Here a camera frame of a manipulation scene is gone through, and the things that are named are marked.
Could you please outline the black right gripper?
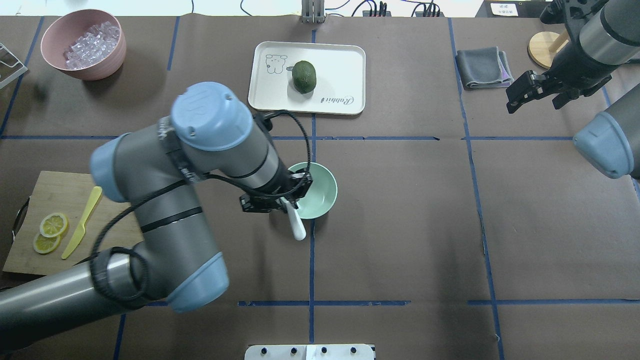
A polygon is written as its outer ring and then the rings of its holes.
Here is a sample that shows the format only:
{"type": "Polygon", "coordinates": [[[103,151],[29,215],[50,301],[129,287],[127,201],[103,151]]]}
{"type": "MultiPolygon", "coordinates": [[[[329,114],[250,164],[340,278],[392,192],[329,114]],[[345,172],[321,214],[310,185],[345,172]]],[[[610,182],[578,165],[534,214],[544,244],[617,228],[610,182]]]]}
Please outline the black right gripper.
{"type": "Polygon", "coordinates": [[[514,114],[522,105],[553,94],[557,96],[551,102],[559,110],[580,96],[594,95],[611,80],[612,72],[612,64],[593,59],[581,47],[564,47],[547,71],[527,70],[507,87],[507,112],[514,114]]]}

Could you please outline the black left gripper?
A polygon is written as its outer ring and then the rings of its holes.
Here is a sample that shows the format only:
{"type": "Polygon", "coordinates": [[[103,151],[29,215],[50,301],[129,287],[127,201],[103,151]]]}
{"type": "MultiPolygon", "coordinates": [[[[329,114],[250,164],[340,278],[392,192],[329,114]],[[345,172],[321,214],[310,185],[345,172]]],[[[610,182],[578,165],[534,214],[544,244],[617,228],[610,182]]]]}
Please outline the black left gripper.
{"type": "Polygon", "coordinates": [[[297,208],[297,202],[306,196],[312,184],[313,176],[309,167],[295,171],[279,167],[272,180],[265,186],[243,194],[239,202],[242,211],[250,214],[269,214],[274,210],[282,210],[282,199],[297,208]]]}

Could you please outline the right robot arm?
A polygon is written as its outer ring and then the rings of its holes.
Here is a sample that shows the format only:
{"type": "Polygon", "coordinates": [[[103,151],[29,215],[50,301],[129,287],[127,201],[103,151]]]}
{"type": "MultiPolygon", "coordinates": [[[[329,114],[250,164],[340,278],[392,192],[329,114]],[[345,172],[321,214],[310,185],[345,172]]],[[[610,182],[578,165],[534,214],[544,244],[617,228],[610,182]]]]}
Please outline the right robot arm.
{"type": "MultiPolygon", "coordinates": [[[[640,46],[637,0],[553,0],[540,14],[544,24],[563,24],[567,44],[542,74],[528,70],[506,89],[506,108],[554,95],[561,109],[589,97],[611,80],[612,73],[637,55],[640,46]]],[[[639,87],[599,112],[573,137],[576,150],[611,179],[640,177],[639,87]]]]}

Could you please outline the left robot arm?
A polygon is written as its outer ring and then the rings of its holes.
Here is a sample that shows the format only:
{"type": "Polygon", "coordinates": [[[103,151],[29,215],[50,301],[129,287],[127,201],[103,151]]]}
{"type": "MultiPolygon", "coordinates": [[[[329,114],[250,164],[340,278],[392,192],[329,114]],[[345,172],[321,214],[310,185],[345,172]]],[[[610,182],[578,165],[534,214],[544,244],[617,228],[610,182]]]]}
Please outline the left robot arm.
{"type": "Polygon", "coordinates": [[[294,215],[311,184],[310,163],[290,171],[270,135],[230,88],[189,86],[154,125],[96,148],[94,184],[129,207],[99,232],[86,260],[1,292],[1,353],[165,300],[191,312],[229,287],[197,183],[217,179],[242,189],[243,212],[294,215]]]}

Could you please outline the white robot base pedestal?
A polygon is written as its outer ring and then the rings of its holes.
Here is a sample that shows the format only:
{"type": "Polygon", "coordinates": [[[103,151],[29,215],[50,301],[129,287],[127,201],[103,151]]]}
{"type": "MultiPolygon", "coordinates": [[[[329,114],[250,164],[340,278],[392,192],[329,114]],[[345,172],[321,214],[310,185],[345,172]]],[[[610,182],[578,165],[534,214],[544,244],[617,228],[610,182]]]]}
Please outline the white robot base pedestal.
{"type": "Polygon", "coordinates": [[[255,344],[245,360],[375,360],[374,345],[365,343],[255,344]]]}

